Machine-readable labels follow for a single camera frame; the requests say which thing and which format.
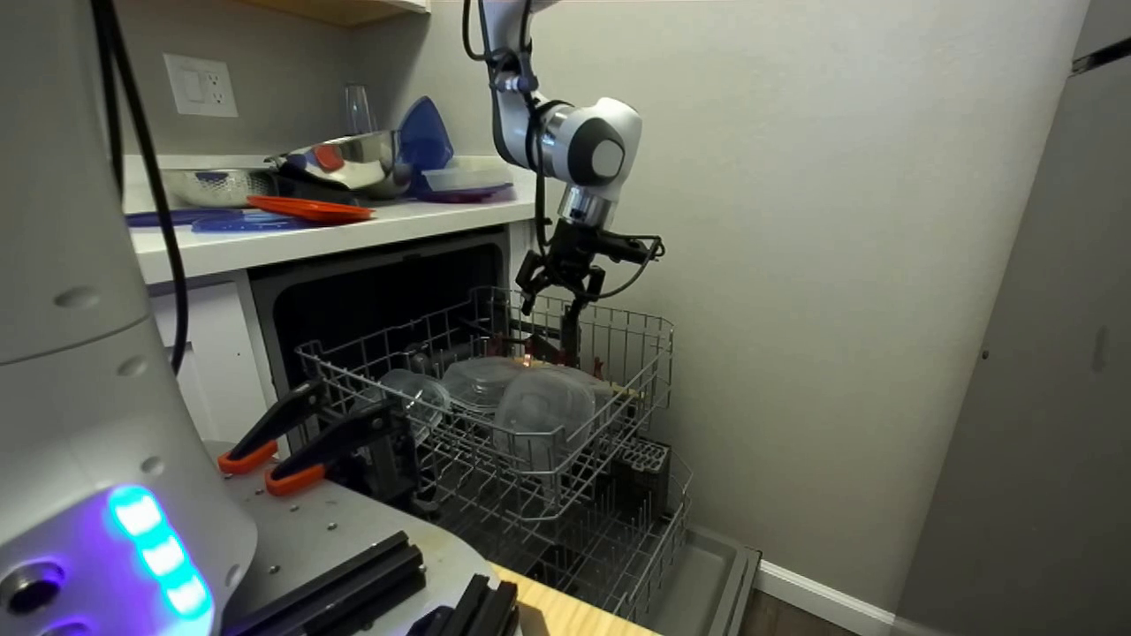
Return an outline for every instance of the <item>dishwasher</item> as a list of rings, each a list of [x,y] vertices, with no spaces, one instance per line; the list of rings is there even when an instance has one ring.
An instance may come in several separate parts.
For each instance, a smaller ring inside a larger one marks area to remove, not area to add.
[[[483,558],[660,633],[740,633],[754,558],[691,523],[691,482],[670,477],[670,444],[650,435],[670,404],[670,326],[593,303],[580,319],[580,363],[557,366],[570,300],[544,293],[518,312],[518,297],[500,286],[500,259],[471,293],[471,269],[460,271],[450,293],[428,293],[368,332],[349,312],[349,332],[281,340],[285,383],[314,379],[324,422],[401,404],[405,443],[395,449],[409,456],[409,490],[383,499],[460,534]],[[268,276],[271,293],[262,297],[281,300],[293,286],[293,276],[284,278]]]

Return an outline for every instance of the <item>led light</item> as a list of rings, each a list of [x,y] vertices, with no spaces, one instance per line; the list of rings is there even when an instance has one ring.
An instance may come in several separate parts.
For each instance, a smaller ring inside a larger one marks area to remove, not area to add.
[[[213,610],[213,595],[152,490],[139,483],[111,490],[111,517],[141,555],[144,575],[163,590],[176,617]]]

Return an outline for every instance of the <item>countertop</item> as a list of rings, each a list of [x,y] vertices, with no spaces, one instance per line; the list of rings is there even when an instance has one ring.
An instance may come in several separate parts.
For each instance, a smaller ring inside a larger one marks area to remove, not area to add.
[[[517,184],[509,201],[482,204],[378,204],[376,220],[349,226],[271,229],[271,233],[190,233],[176,229],[187,278],[245,271],[276,260],[403,243],[422,238],[465,233],[483,226],[528,224],[529,190]],[[170,284],[166,243],[158,229],[131,229],[144,284]]]
[[[540,610],[547,636],[650,636],[650,628],[637,623],[609,614],[511,569],[494,567],[494,575],[518,585],[518,605]]]

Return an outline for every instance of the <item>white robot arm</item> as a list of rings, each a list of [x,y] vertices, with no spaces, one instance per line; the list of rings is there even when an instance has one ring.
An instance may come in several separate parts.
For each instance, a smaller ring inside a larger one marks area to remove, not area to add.
[[[551,0],[477,0],[483,52],[465,52],[489,65],[494,150],[503,159],[528,165],[540,178],[564,179],[557,226],[551,246],[540,241],[540,196],[536,196],[536,251],[518,269],[518,290],[528,312],[544,286],[564,286],[573,307],[561,323],[561,358],[575,363],[580,327],[575,319],[589,300],[606,293],[606,269],[593,259],[610,260],[659,260],[665,256],[660,238],[620,238],[609,233],[610,204],[633,171],[639,146],[639,113],[620,99],[596,99],[593,106],[573,106],[544,99],[529,67],[529,13]]]

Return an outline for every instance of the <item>metal rack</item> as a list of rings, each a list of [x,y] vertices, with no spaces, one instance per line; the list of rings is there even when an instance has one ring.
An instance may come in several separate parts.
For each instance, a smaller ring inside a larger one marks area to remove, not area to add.
[[[554,351],[564,300],[540,297],[529,316],[503,290],[372,332],[344,345],[302,345],[312,379],[324,386],[324,411],[344,417],[356,404],[405,400],[378,379],[391,366],[441,373],[471,358],[523,358]],[[450,408],[416,449],[423,490],[435,505],[471,505],[511,523],[551,523],[580,501],[610,456],[670,400],[670,327],[665,319],[589,307],[580,323],[580,366],[593,373],[602,404],[589,422],[561,432],[509,432],[493,417]],[[544,449],[547,465],[517,463],[503,449]]]

